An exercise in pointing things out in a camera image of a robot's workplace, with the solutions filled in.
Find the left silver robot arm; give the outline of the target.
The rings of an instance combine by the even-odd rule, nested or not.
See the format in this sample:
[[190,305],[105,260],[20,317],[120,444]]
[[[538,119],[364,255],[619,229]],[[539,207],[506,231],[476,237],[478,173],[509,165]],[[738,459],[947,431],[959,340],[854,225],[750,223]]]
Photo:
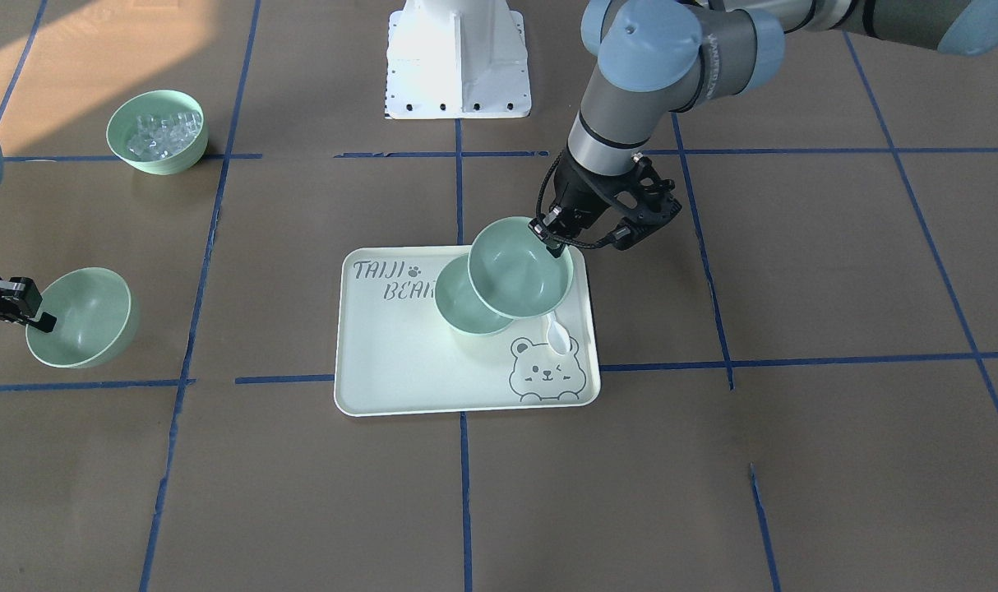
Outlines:
[[640,153],[665,113],[738,96],[779,71],[793,31],[848,31],[972,57],[998,46],[998,1],[592,1],[580,34],[596,65],[530,231],[553,256],[607,210],[592,248],[627,250],[680,212],[673,183]]

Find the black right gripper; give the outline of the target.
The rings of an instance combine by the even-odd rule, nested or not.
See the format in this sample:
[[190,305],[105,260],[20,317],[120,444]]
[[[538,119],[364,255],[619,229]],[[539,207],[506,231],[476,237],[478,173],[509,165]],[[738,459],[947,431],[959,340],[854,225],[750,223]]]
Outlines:
[[32,278],[0,277],[0,321],[25,323],[26,327],[48,334],[54,331],[57,318],[49,313],[40,313],[42,296]]

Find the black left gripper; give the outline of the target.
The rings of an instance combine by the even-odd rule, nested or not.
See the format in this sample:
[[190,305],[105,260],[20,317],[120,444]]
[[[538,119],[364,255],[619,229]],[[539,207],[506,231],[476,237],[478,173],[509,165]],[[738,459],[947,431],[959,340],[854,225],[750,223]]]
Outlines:
[[616,176],[601,175],[586,169],[564,147],[549,168],[540,187],[535,218],[530,219],[530,231],[547,247],[606,247],[614,246],[614,231],[593,243],[583,243],[579,235],[594,225],[607,210],[617,210],[609,191]]

